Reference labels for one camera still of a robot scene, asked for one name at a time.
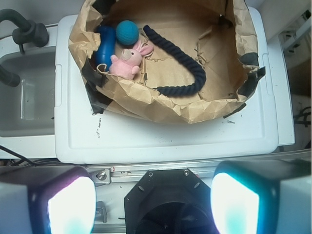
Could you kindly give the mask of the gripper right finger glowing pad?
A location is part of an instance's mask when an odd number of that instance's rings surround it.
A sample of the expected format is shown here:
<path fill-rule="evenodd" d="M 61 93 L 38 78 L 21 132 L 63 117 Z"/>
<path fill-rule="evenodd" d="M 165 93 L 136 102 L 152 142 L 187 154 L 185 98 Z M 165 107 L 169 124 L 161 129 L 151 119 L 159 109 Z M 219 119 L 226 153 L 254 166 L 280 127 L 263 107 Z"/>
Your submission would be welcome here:
<path fill-rule="evenodd" d="M 223 161 L 214 172 L 210 203 L 221 234 L 310 234 L 312 164 Z"/>

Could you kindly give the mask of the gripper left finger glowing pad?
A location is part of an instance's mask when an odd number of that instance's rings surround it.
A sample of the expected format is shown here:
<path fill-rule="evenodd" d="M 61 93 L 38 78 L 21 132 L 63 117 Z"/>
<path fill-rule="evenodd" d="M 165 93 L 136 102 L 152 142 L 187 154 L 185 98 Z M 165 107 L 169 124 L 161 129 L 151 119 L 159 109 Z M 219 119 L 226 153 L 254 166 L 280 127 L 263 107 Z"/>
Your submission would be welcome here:
<path fill-rule="evenodd" d="M 96 189 L 82 166 L 0 168 L 2 234 L 90 234 Z"/>

